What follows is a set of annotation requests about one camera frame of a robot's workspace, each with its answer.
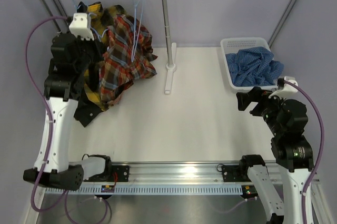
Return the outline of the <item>blue checked shirt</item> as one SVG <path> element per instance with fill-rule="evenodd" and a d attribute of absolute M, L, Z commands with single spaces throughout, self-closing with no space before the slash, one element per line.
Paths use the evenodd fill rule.
<path fill-rule="evenodd" d="M 274 54 L 262 46 L 241 49 L 225 57 L 230 79 L 237 87 L 272 86 L 284 70 L 284 64 L 274 60 Z"/>

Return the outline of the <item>red plaid shirt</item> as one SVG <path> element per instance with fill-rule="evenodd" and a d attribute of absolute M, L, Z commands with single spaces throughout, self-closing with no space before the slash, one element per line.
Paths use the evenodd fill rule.
<path fill-rule="evenodd" d="M 123 93 L 134 81 L 150 79 L 157 75 L 152 64 L 157 59 L 153 54 L 152 35 L 142 24 L 135 60 L 131 62 L 133 24 L 134 17 L 123 14 L 117 15 L 113 25 L 108 27 L 110 45 L 100 65 L 98 88 L 101 102 L 110 107 L 120 101 Z"/>

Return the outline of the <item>blue hanger of red shirt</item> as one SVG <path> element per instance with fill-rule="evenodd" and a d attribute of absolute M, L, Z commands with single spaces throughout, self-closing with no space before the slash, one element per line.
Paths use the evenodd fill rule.
<path fill-rule="evenodd" d="M 95 35 L 95 37 L 106 43 L 106 35 L 108 34 L 108 27 L 111 25 L 112 17 L 108 12 L 101 13 L 88 13 L 88 16 L 91 18 L 91 31 Z"/>

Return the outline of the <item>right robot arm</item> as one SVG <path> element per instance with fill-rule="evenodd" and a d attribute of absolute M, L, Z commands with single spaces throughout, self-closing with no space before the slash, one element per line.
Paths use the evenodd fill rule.
<path fill-rule="evenodd" d="M 268 223 L 313 223 L 311 181 L 315 175 L 313 150 L 304 136 L 308 122 L 307 108 L 302 102 L 254 87 L 236 94 L 237 108 L 245 111 L 255 102 L 252 116 L 262 117 L 272 132 L 271 150 L 283 185 L 280 198 L 268 176 L 260 155 L 244 155 L 238 173 L 251 180 L 263 203 Z"/>

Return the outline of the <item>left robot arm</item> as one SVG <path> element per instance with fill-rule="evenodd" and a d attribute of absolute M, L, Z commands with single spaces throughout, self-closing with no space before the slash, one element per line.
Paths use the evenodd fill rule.
<path fill-rule="evenodd" d="M 26 182 L 46 188 L 76 191 L 85 179 L 96 176 L 108 181 L 113 168 L 108 157 L 93 155 L 70 162 L 68 147 L 72 119 L 83 93 L 84 73 L 98 62 L 104 47 L 94 38 L 63 33 L 53 38 L 48 76 L 44 81 L 43 101 L 46 124 L 38 157 L 32 168 L 23 173 Z"/>

